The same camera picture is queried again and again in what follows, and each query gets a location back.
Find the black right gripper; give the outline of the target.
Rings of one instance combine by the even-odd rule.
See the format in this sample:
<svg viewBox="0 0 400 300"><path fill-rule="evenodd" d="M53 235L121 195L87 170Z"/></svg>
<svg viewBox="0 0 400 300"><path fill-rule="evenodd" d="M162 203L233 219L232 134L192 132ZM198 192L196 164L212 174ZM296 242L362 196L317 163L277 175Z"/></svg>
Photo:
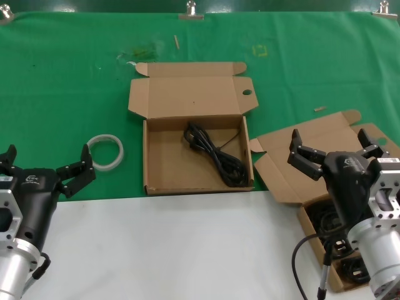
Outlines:
<svg viewBox="0 0 400 300"><path fill-rule="evenodd" d="M303 145L300 133L294 129L287 162L307 177L318 181L323 176L326 189L343 226L353 227L373 216L369 207L371 186L376 175L369 164L376 158L388 158L389 152L360 129L358 152L333 151L325 155Z"/></svg>

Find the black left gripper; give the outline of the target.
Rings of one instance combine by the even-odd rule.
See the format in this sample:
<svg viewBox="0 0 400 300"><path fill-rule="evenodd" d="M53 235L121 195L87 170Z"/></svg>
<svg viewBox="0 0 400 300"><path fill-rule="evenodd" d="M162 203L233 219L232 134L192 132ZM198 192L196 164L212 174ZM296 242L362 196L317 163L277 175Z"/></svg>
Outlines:
<svg viewBox="0 0 400 300"><path fill-rule="evenodd" d="M12 191L22 213L16 237L42 251L60 193L71 198L96 179L93 159L87 144L82 148L80 161L59 167L56 172L14 167L15 158L16 147L11 144L1 154L0 172L13 177L6 187Z"/></svg>

